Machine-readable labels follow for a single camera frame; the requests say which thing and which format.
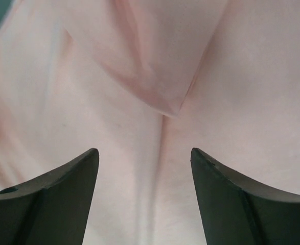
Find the light pink cloth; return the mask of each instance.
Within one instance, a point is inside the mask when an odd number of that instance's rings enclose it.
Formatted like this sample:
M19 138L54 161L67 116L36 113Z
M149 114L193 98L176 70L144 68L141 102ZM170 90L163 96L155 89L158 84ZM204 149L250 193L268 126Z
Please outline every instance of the light pink cloth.
M205 244L193 147L300 194L300 0L13 3L0 188L98 148L84 244Z

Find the curved black edge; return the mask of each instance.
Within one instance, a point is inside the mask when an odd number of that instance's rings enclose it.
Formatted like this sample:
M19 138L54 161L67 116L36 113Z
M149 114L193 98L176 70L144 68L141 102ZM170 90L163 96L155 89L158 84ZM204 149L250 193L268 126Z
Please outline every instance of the curved black edge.
M253 180L200 149L192 150L191 165L208 245L300 245L300 195Z
M196 158L201 164L205 165L205 167L214 170L216 174L220 175L221 178L224 178L226 181L229 181L235 188L241 188L244 192L250 195L278 202L300 203L300 195L279 190L256 181L223 165L200 149L192 149L192 158Z
M90 149L0 192L0 245L82 245L99 169Z
M32 194L43 188L49 188L67 178L75 168L80 167L85 161L92 159L96 164L96 169L99 169L99 151L97 149L90 149L72 161L57 167L43 175L37 176L34 179L28 180L21 184L8 187L0 191L0 200L17 198L19 196Z

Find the fabric fold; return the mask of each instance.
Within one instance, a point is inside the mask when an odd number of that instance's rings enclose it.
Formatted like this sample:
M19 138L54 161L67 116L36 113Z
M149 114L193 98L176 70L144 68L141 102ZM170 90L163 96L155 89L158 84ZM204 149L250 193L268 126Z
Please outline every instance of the fabric fold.
M72 38L116 82L150 107L174 116L227 0L51 2Z

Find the wrinkled fabric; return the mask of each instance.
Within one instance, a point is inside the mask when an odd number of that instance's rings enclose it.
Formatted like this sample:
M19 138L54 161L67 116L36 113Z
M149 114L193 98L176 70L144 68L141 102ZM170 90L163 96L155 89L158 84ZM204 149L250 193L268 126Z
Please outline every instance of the wrinkled fabric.
M13 3L0 189L98 148L85 245L202 245L193 147L300 194L300 0Z

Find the black plastic piece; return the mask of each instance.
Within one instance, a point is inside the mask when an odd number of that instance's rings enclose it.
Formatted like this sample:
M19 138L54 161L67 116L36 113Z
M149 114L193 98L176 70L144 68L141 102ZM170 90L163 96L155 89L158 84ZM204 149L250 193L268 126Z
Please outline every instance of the black plastic piece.
M0 245L82 245L98 167L91 149L0 191Z
M300 195L255 181L192 150L207 245L300 244Z

